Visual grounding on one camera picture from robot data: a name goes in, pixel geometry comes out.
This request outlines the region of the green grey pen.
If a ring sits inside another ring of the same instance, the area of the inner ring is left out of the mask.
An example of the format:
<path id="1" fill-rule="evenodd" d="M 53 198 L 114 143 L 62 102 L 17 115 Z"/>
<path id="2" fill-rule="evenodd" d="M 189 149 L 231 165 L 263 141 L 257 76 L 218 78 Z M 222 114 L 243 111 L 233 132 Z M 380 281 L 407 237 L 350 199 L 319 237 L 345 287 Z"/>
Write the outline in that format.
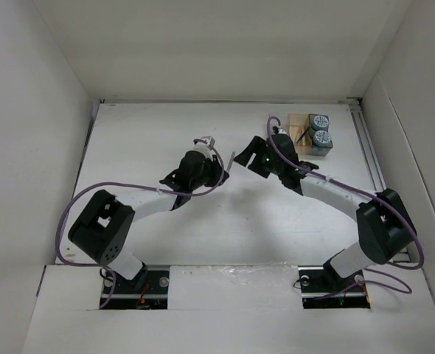
<path id="1" fill-rule="evenodd" d="M 230 155 L 230 157 L 229 157 L 229 162 L 228 162 L 228 164 L 227 164 L 227 166 L 226 166 L 226 172 L 227 172 L 227 173 L 230 173 L 230 170 L 231 170 L 232 165 L 233 165 L 233 163 L 234 163 L 235 155 L 236 155 L 236 152 L 235 152 L 235 151 L 232 151 L 232 153 L 231 153 L 231 155 Z"/>

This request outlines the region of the pink highlighter pen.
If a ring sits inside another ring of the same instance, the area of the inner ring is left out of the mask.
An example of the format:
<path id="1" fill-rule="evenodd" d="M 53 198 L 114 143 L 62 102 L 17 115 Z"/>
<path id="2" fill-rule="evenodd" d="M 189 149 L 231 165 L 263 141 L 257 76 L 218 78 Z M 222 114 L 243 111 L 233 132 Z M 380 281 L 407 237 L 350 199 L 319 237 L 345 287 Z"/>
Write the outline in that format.
<path id="1" fill-rule="evenodd" d="M 304 132 L 305 127 L 303 125 L 292 125 L 290 127 L 290 130 L 291 130 L 291 136 L 292 136 L 293 143 L 296 145 L 296 140 Z"/>

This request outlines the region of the blue cleaning gel jar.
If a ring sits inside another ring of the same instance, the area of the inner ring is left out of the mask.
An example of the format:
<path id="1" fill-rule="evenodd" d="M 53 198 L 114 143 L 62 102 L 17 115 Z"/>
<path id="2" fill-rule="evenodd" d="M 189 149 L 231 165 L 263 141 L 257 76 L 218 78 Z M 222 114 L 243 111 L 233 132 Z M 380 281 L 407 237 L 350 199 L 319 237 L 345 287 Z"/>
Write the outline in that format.
<path id="1" fill-rule="evenodd" d="M 310 127 L 314 131 L 328 131 L 330 126 L 329 117 L 321 114 L 310 115 Z"/>
<path id="2" fill-rule="evenodd" d="M 328 131 L 315 131 L 312 137 L 312 144 L 318 148 L 332 148 L 333 139 Z"/>

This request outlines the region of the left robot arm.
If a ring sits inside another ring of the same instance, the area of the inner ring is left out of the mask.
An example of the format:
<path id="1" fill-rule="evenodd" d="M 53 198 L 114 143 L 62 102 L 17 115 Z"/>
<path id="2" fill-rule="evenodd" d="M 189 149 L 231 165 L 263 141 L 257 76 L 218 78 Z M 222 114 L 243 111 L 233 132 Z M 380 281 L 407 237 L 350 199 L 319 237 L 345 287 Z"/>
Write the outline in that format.
<path id="1" fill-rule="evenodd" d="M 143 186 L 125 195 L 95 192 L 70 227 L 68 239 L 96 264 L 110 268 L 126 290 L 138 292 L 147 282 L 148 267 L 125 250 L 133 223 L 179 209 L 198 196 L 197 189 L 206 187 L 204 194 L 208 194 L 228 177 L 214 148 L 195 147 L 185 153 L 177 169 L 159 182 L 167 187 L 165 190 Z"/>

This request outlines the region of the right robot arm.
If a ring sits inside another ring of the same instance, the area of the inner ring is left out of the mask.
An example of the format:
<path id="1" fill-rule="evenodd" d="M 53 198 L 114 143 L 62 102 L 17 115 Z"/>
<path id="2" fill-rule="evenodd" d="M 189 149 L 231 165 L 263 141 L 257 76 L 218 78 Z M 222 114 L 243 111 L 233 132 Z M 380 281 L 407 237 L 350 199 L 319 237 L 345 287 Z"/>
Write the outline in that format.
<path id="1" fill-rule="evenodd" d="M 330 178 L 316 164 L 302 161 L 284 133 L 273 133 L 266 139 L 254 136 L 234 160 L 263 178 L 275 175 L 285 188 L 352 221 L 355 242 L 324 264 L 322 281 L 330 290 L 340 290 L 350 276 L 364 268 L 391 263 L 396 254 L 418 241 L 397 192 L 368 192 Z"/>

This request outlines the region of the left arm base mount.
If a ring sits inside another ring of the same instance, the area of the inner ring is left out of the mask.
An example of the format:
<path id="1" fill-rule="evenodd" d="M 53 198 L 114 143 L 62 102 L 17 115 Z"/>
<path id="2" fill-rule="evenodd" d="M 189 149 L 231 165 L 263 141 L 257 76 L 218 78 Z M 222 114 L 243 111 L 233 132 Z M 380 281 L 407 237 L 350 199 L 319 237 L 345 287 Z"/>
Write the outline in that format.
<path id="1" fill-rule="evenodd" d="M 169 265 L 146 265 L 133 280 L 100 269 L 100 310 L 166 310 L 170 285 Z"/>

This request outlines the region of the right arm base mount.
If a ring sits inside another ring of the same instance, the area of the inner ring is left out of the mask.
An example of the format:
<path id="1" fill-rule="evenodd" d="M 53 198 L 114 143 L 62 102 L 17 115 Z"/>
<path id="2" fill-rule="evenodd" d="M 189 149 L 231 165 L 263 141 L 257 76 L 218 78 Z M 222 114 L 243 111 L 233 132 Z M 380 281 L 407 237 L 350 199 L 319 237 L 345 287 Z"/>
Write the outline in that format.
<path id="1" fill-rule="evenodd" d="M 335 279 L 326 275 L 321 266 L 305 266 L 299 268 L 293 287 L 301 291 L 304 309 L 370 309 L 366 287 L 355 286 L 357 280 L 364 280 L 362 271 Z"/>

